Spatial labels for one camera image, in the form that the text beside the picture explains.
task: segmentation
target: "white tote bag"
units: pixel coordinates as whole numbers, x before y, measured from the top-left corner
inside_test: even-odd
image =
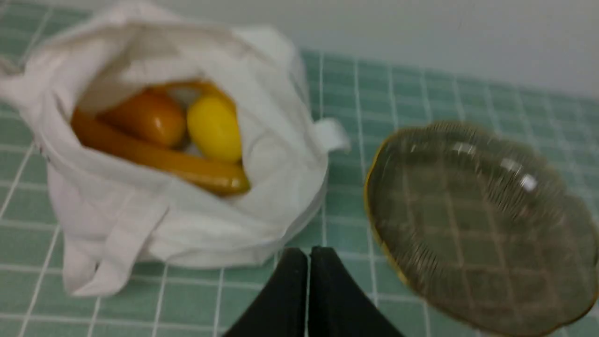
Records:
[[[235,100],[247,194],[218,198],[85,148],[69,126],[76,105],[98,112],[147,85],[197,78]],[[49,161],[73,296],[118,292],[136,261],[263,263],[315,215],[328,152],[349,146],[336,121],[312,121],[303,63],[277,31],[191,22],[146,2],[116,5],[51,39],[24,72],[0,77],[0,98],[19,109]]]

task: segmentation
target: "yellow lemon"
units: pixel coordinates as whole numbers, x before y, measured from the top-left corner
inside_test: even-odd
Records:
[[[237,163],[241,160],[241,136],[235,105],[221,95],[202,95],[187,111],[189,137],[211,160]]]

